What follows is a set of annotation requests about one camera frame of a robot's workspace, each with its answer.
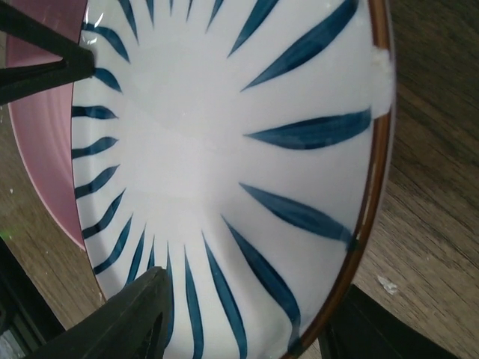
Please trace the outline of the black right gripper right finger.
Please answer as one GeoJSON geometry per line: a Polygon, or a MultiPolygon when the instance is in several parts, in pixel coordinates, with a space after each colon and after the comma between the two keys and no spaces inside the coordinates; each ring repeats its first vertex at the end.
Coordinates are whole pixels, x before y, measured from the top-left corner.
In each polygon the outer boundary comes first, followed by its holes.
{"type": "Polygon", "coordinates": [[[326,359],[455,359],[352,285],[318,337],[326,359]]]}

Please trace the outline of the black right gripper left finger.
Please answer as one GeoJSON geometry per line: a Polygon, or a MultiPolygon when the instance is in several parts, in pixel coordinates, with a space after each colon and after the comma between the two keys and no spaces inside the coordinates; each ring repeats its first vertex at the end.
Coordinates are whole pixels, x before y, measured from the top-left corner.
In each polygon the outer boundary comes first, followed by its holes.
{"type": "Polygon", "coordinates": [[[148,269],[100,309],[27,358],[162,358],[171,309],[170,280],[148,269]]]}

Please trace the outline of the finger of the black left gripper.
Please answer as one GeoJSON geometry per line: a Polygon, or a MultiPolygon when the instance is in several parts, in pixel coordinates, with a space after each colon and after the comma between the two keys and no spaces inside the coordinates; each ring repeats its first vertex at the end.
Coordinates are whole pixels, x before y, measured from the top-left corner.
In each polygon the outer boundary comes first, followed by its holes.
{"type": "Polygon", "coordinates": [[[46,64],[2,69],[2,105],[94,74],[94,54],[90,50],[5,2],[1,3],[1,30],[61,58],[46,64]]]}

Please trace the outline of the white blue-striped plate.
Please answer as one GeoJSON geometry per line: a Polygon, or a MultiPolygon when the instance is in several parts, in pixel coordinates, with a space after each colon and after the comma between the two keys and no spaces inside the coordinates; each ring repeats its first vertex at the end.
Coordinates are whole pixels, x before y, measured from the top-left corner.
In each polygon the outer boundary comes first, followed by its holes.
{"type": "Polygon", "coordinates": [[[159,266],[167,358],[300,356],[385,189],[388,2],[89,1],[79,42],[73,183],[104,296],[159,266]]]}

